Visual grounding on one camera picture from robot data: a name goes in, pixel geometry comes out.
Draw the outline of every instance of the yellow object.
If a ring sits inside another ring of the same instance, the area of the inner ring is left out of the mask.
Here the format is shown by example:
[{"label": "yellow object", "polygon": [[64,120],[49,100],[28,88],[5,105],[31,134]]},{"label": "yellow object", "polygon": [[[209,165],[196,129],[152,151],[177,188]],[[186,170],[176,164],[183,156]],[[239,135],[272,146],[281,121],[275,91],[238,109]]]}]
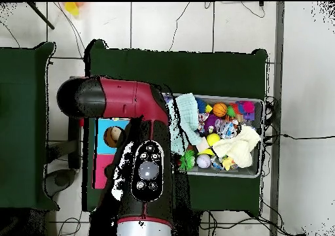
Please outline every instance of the yellow object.
[{"label": "yellow object", "polygon": [[211,133],[207,136],[207,142],[209,146],[213,146],[213,144],[219,141],[221,138],[216,133]]},{"label": "yellow object", "polygon": [[70,14],[72,14],[73,16],[78,16],[79,15],[79,9],[78,9],[78,6],[76,5],[76,3],[66,2],[64,6],[65,6],[66,11],[69,12]]},{"label": "yellow object", "polygon": [[210,113],[213,110],[213,107],[211,105],[206,105],[205,112]]},{"label": "yellow object", "polygon": [[229,156],[227,158],[224,158],[222,161],[222,166],[226,169],[226,171],[229,171],[230,166],[233,165],[233,159]]},{"label": "yellow object", "polygon": [[210,149],[210,148],[206,148],[205,150],[203,150],[202,152],[198,152],[198,155],[200,154],[208,154],[210,156],[214,155],[214,152]]}]

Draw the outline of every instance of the pink toy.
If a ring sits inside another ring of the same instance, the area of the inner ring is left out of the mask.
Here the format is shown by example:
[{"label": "pink toy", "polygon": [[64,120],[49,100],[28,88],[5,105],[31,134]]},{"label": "pink toy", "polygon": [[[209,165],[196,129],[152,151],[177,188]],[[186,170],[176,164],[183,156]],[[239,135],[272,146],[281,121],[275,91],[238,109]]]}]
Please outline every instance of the pink toy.
[{"label": "pink toy", "polygon": [[244,101],[243,109],[245,113],[253,113],[255,111],[255,106],[251,101]]}]

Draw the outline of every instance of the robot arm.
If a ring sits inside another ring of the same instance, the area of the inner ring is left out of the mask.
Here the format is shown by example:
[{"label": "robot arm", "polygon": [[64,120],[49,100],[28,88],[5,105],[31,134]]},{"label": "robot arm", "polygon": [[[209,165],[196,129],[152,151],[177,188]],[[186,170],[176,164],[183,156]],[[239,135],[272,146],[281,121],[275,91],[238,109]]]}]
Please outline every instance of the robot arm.
[{"label": "robot arm", "polygon": [[[109,181],[104,192],[110,194],[114,186],[111,179],[118,167],[124,182],[116,236],[171,236],[170,141],[162,94],[143,82],[71,78],[58,90],[57,100],[68,116],[131,118],[126,140],[107,171]],[[123,155],[130,143],[132,151]],[[101,205],[108,210],[109,205],[115,208],[117,203],[106,202],[104,197]]]}]

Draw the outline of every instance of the pink block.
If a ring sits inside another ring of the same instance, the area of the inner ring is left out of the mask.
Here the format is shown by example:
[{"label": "pink block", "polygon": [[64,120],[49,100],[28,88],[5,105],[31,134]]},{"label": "pink block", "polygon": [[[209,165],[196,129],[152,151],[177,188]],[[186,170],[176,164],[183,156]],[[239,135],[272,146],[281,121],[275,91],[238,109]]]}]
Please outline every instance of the pink block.
[{"label": "pink block", "polygon": [[114,159],[114,154],[97,154],[96,159],[96,186],[95,189],[104,189],[107,181],[105,176],[105,168],[111,164]]}]

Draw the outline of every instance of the green toy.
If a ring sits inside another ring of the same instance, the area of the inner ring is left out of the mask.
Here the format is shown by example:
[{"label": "green toy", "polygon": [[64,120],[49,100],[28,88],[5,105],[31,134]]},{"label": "green toy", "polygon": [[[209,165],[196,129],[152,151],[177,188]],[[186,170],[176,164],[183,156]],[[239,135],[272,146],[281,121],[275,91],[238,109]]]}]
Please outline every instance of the green toy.
[{"label": "green toy", "polygon": [[181,157],[181,169],[182,170],[191,170],[193,168],[196,158],[194,157],[195,153],[193,150],[187,150],[184,155]]},{"label": "green toy", "polygon": [[228,106],[227,107],[227,113],[226,113],[229,117],[235,117],[235,111],[234,108],[232,106]]}]

